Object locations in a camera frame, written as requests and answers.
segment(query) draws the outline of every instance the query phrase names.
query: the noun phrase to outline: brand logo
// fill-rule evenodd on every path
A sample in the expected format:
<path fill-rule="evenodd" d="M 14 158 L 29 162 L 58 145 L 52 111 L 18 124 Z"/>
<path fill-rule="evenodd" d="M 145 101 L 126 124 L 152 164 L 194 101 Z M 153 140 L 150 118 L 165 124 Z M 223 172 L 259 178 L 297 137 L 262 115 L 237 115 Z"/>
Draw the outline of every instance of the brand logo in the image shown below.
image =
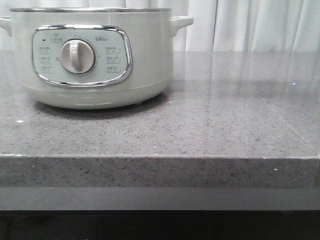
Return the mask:
<path fill-rule="evenodd" d="M 104 38 L 103 36 L 96 36 L 95 40 L 96 41 L 107 41 L 109 38 Z"/>

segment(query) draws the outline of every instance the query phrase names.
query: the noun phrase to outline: white curtain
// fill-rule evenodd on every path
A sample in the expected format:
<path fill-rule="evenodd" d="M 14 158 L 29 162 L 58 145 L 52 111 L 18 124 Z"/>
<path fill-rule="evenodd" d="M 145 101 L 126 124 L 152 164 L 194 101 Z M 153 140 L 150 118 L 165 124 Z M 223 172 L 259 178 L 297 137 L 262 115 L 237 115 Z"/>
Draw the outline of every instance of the white curtain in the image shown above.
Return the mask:
<path fill-rule="evenodd" d="M 173 38 L 175 51 L 311 51 L 320 47 L 320 0 L 0 0 L 9 8 L 172 8 L 194 24 Z M 0 29 L 0 48 L 12 49 Z"/>

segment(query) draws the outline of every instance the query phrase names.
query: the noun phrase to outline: kitchen appliance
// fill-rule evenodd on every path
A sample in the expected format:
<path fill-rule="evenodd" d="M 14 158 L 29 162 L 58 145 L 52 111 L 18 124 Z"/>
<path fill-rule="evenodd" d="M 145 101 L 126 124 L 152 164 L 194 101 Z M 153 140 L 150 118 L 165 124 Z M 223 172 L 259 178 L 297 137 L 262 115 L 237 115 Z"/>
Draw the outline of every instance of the kitchen appliance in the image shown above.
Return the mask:
<path fill-rule="evenodd" d="M 131 105 L 161 93 L 173 43 L 193 17 L 169 8 L 11 8 L 17 72 L 30 95 L 68 109 Z"/>

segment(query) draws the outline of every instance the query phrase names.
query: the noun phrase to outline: speckled countertop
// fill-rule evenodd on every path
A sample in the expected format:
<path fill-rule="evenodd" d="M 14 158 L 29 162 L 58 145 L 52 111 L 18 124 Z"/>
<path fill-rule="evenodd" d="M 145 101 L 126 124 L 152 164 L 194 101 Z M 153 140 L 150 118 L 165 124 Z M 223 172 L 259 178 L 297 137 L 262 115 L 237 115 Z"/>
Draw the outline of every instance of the speckled countertop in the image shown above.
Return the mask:
<path fill-rule="evenodd" d="M 0 51 L 0 187 L 320 186 L 320 55 L 176 52 L 139 105 L 68 110 Z"/>

